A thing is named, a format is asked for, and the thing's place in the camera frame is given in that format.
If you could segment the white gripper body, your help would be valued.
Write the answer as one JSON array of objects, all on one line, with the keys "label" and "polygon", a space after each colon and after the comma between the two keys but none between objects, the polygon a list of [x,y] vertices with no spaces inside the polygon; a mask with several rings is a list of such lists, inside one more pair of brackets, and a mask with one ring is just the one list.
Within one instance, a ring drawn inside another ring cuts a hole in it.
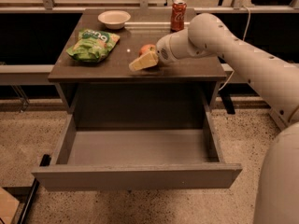
[{"label": "white gripper body", "polygon": [[188,31],[186,29],[162,37],[156,44],[162,63],[172,63],[188,57]]}]

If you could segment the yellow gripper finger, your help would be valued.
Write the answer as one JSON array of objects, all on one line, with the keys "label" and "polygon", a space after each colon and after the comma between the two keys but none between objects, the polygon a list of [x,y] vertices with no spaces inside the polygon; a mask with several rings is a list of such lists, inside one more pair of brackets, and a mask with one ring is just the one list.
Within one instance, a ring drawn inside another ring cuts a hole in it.
[{"label": "yellow gripper finger", "polygon": [[129,68],[131,71],[139,71],[142,69],[150,68],[158,63],[159,59],[154,51],[148,51],[142,54],[140,57],[134,59]]}]

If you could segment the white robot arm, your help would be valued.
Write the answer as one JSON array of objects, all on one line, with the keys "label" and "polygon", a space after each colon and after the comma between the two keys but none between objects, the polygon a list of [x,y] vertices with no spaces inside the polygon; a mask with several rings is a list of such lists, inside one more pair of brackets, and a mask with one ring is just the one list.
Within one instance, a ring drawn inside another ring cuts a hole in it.
[{"label": "white robot arm", "polygon": [[271,106],[285,129],[274,139],[259,178],[253,224],[299,224],[299,68],[238,39],[216,16],[202,13],[161,38],[129,64],[133,71],[159,62],[216,55]]}]

